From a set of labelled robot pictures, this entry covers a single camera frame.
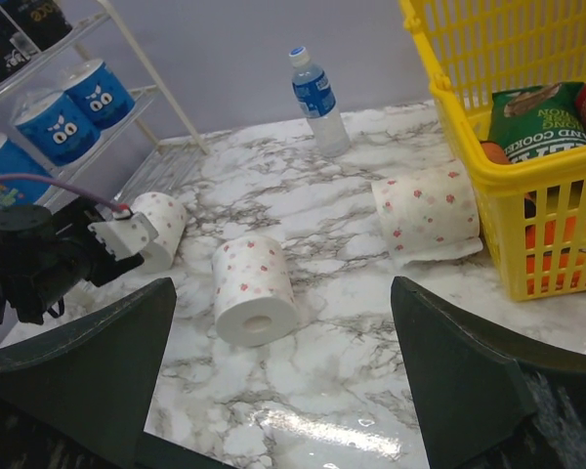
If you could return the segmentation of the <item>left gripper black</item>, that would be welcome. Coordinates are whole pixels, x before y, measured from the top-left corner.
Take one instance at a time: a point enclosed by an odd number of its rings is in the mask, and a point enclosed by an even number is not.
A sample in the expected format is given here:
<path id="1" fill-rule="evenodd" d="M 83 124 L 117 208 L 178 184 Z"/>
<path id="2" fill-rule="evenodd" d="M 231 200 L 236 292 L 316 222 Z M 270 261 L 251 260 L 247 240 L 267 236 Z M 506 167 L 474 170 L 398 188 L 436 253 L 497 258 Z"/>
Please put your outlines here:
<path id="1" fill-rule="evenodd" d="M 64 313 L 63 297 L 79 281 L 103 286 L 139 266 L 140 254 L 117 260 L 89 230 L 104 218 L 96 203 L 74 199 L 53 213 L 39 205 L 24 207 L 29 223 L 23 274 L 23 320 L 41 322 Z"/>

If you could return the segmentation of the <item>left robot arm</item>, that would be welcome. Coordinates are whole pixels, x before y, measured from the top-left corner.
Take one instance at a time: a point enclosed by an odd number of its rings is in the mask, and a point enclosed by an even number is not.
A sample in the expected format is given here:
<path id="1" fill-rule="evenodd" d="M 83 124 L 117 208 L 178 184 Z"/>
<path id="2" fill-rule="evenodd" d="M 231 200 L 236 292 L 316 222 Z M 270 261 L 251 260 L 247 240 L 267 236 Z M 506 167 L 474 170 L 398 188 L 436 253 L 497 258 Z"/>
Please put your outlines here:
<path id="1" fill-rule="evenodd" d="M 41 324 L 64 314 L 64 296 L 82 280 L 103 286 L 138 268 L 136 252 L 119 258 L 93 231 L 106 220 L 83 197 L 53 213 L 39 205 L 0 209 L 0 324 L 11 307 L 18 320 Z"/>

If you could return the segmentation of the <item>blue sea monsters roll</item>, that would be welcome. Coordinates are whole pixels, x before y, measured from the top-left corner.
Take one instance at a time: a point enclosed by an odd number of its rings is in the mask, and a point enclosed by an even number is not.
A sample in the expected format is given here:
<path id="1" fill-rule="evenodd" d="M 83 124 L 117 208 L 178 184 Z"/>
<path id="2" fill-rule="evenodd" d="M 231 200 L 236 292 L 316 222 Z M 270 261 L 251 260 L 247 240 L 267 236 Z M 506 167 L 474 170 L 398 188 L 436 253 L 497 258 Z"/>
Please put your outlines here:
<path id="1" fill-rule="evenodd" d="M 60 73 L 62 89 L 101 130 L 123 120 L 134 108 L 129 91 L 102 59 L 92 59 Z"/>

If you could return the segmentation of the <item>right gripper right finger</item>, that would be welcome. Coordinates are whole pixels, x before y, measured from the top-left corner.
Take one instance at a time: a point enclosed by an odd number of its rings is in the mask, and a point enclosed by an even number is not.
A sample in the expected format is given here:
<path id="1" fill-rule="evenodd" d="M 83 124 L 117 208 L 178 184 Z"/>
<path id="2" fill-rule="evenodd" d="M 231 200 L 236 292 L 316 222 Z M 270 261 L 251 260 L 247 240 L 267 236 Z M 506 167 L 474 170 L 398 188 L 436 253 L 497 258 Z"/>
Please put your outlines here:
<path id="1" fill-rule="evenodd" d="M 586 355 L 462 310 L 407 277 L 391 306 L 432 468 L 586 468 Z"/>

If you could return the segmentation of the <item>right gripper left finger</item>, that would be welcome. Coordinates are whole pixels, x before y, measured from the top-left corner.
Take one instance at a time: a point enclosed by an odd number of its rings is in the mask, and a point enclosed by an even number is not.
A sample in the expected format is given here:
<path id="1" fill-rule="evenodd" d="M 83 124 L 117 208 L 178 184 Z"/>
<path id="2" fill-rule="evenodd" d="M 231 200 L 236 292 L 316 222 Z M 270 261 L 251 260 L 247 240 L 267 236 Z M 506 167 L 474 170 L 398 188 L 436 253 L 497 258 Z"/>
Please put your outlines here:
<path id="1" fill-rule="evenodd" d="M 160 278 L 0 349 L 0 468 L 130 468 L 177 302 Z"/>

